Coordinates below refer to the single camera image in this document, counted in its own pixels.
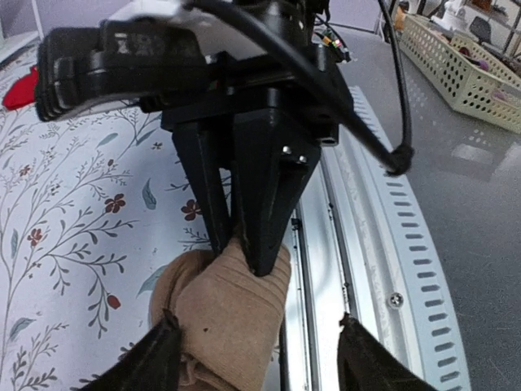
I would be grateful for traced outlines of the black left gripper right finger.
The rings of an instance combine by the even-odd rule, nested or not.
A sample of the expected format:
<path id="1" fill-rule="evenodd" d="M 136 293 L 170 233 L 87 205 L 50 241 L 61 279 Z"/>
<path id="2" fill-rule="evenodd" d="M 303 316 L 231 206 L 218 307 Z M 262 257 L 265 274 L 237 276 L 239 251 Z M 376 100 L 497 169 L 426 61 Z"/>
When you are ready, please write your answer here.
<path id="1" fill-rule="evenodd" d="M 396 360 L 349 313 L 339 321 L 339 388 L 343 391 L 434 391 Z"/>

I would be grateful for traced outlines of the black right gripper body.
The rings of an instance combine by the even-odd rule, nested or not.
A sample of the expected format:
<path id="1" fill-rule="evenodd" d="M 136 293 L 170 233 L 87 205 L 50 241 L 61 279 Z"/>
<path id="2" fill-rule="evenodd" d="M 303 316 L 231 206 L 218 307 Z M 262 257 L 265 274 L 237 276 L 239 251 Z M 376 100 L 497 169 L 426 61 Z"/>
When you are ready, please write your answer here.
<path id="1" fill-rule="evenodd" d="M 210 69 L 215 79 L 208 90 L 162 99 L 162 129 L 173 132 L 182 124 L 273 108 L 294 118 L 322 146 L 338 144 L 339 120 L 331 104 L 313 96 L 268 55 L 236 60 L 220 53 Z"/>

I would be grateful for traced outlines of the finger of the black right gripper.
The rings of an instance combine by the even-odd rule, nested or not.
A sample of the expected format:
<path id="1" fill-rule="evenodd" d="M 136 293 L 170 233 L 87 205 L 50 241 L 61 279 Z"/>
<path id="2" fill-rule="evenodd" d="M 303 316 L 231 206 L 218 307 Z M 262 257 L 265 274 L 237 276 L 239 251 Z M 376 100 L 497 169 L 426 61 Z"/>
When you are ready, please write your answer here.
<path id="1" fill-rule="evenodd" d="M 214 253 L 222 253 L 231 236 L 231 217 L 221 181 L 230 167 L 231 141 L 207 121 L 175 125 L 173 144 L 202 212 Z"/>
<path id="2" fill-rule="evenodd" d="M 274 268 L 321 145 L 307 126 L 276 109 L 236 115 L 232 136 L 232 210 L 249 269 L 263 277 Z"/>

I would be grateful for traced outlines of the tan ribbed sock pair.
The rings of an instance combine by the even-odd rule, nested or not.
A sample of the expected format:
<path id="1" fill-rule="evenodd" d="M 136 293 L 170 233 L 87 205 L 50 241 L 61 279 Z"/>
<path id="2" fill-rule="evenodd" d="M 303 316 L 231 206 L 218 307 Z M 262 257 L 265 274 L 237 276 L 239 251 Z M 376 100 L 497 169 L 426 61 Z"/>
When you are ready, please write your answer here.
<path id="1" fill-rule="evenodd" d="M 180 390 L 260 390 L 278 339 L 291 279 L 291 254 L 280 247 L 274 268 L 256 277 L 238 239 L 215 257 L 183 253 L 151 295 L 151 322 L 170 310 L 182 330 Z"/>

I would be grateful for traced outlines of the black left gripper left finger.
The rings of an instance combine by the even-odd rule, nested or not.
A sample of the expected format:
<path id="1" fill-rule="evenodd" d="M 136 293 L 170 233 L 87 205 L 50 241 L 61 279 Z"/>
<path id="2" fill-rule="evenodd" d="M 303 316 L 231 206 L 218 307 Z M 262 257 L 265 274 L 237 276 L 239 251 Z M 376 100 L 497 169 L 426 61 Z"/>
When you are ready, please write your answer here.
<path id="1" fill-rule="evenodd" d="M 84 390 L 176 390 L 179 383 L 182 330 L 170 310 L 112 368 Z"/>

